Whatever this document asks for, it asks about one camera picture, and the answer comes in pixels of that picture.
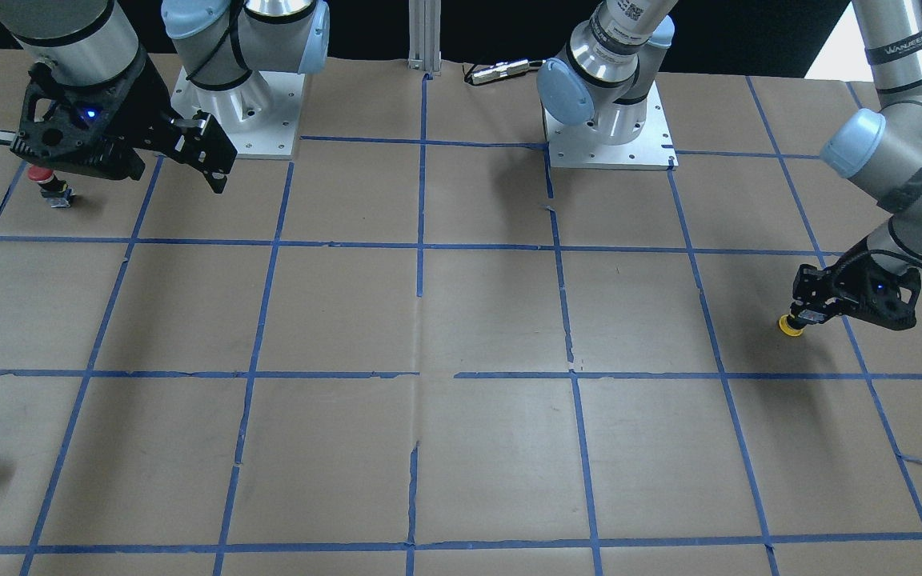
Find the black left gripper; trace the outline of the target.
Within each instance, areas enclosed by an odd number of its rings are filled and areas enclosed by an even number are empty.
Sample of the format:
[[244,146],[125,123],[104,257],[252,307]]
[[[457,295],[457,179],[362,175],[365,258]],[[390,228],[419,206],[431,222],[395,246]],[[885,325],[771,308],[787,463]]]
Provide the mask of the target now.
[[920,290],[914,267],[894,274],[861,250],[824,269],[799,266],[789,311],[796,310],[796,327],[848,316],[889,330],[910,330],[917,324]]

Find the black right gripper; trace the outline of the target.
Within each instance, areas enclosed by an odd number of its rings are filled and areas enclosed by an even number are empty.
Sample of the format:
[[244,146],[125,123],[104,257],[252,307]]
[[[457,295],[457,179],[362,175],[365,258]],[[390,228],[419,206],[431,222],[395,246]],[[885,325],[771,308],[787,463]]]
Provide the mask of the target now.
[[89,86],[56,80],[58,63],[42,56],[28,70],[21,121],[11,153],[32,165],[91,178],[139,180],[151,150],[189,165],[222,194],[237,149],[213,114],[184,118],[143,48],[117,77]]

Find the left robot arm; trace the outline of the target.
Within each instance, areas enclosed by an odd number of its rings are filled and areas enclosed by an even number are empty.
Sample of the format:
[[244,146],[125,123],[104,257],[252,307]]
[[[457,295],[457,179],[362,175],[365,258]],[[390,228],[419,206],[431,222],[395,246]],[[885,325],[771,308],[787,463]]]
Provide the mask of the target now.
[[[541,63],[545,114],[618,145],[638,135],[645,99],[670,47],[673,1],[603,1]],[[889,218],[834,265],[799,266],[779,328],[797,337],[838,316],[889,330],[917,322],[922,273],[922,1],[856,1],[880,110],[855,112],[820,157]]]

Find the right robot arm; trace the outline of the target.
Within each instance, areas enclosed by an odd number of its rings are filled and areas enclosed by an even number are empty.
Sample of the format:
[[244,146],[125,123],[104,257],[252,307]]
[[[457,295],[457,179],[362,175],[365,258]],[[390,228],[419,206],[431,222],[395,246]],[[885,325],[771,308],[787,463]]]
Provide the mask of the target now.
[[14,131],[0,146],[33,166],[88,178],[138,180],[140,150],[163,154],[226,187],[234,134],[281,124],[268,75],[323,70],[325,1],[164,1],[163,25],[182,59],[177,110],[117,1],[0,1],[0,22],[33,59]]

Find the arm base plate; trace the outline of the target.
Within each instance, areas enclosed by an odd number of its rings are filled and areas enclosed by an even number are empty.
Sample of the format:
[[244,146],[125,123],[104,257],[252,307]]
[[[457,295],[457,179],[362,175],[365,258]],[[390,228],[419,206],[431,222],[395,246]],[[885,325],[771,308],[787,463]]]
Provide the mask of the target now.
[[679,165],[658,84],[644,101],[612,105],[592,124],[564,125],[543,110],[550,166],[560,169],[668,170]]
[[291,160],[307,75],[263,70],[224,91],[194,86],[179,71],[171,103],[184,117],[205,110],[216,117],[239,159]]

